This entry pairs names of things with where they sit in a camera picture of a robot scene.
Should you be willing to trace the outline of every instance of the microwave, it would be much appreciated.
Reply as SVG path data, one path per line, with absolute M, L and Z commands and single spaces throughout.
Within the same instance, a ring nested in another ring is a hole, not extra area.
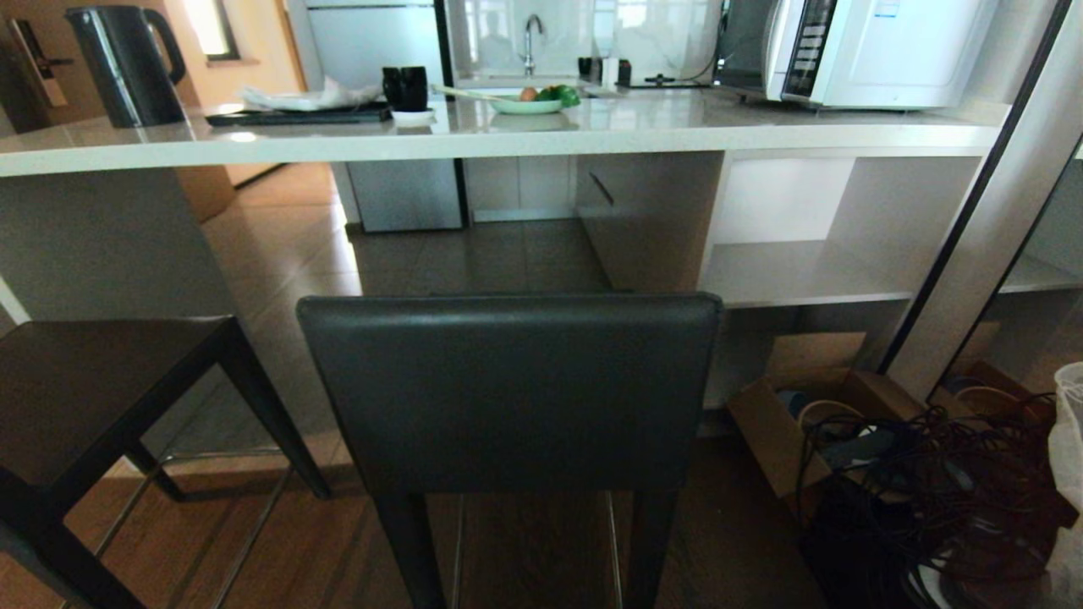
M 713 85 L 812 107 L 958 105 L 999 0 L 722 0 Z

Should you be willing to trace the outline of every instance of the faucet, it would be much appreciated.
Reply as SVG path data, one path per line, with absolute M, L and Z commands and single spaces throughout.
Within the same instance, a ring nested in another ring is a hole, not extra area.
M 532 14 L 529 20 L 526 20 L 526 56 L 523 57 L 523 66 L 526 69 L 526 76 L 534 76 L 534 36 L 531 34 L 531 25 L 538 24 L 538 34 L 545 34 L 545 26 L 542 25 L 542 17 L 536 14 Z

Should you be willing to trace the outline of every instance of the white countertop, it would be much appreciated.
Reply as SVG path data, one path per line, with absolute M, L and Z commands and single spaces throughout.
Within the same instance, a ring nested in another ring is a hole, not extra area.
M 0 140 L 0 177 L 107 169 L 452 157 L 775 148 L 902 148 L 983 154 L 999 128 L 925 113 L 822 112 L 742 104 L 720 91 L 587 99 L 546 116 L 498 115 L 484 102 L 432 102 L 436 124 L 211 128 L 186 122 L 114 129 L 96 118 Z M 208 113 L 226 112 L 211 108 Z

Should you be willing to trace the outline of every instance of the white plate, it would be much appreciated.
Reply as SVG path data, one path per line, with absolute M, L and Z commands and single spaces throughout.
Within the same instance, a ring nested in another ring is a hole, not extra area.
M 488 102 L 500 114 L 552 114 L 564 109 L 560 100 L 549 102 L 520 102 L 516 95 L 504 95 L 505 100 Z

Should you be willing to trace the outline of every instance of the refrigerator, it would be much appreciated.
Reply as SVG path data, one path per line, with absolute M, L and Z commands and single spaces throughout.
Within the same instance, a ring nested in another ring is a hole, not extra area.
M 451 85 L 438 0 L 290 0 L 290 24 L 310 89 L 329 76 L 350 89 L 378 85 L 384 66 L 425 66 Z M 332 164 L 347 219 L 365 232 L 461 229 L 461 160 Z

